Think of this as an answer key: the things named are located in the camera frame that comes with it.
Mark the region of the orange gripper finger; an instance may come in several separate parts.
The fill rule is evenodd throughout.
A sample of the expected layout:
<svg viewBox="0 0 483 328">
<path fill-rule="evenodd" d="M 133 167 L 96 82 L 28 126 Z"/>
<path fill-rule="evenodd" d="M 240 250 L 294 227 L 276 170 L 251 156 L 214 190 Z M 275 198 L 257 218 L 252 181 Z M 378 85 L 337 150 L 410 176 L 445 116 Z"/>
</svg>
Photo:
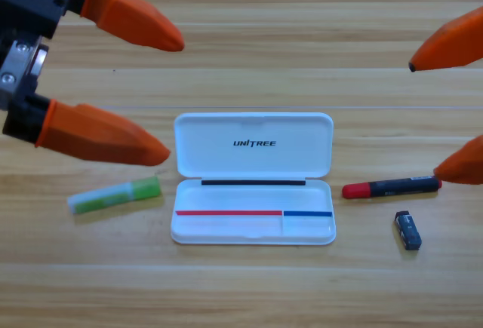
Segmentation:
<svg viewBox="0 0 483 328">
<path fill-rule="evenodd" d="M 3 134 L 86 161 L 157 166 L 171 151 L 128 119 L 96 107 L 33 95 L 11 101 Z"/>
<path fill-rule="evenodd" d="M 185 47 L 180 30 L 145 0 L 69 0 L 68 9 L 131 44 L 167 52 Z"/>
<path fill-rule="evenodd" d="M 464 185 L 482 184 L 482 136 L 467 142 L 438 165 L 434 175 L 445 182 Z"/>
<path fill-rule="evenodd" d="M 408 63 L 411 72 L 467 66 L 482 59 L 482 7 L 441 26 Z"/>
</svg>

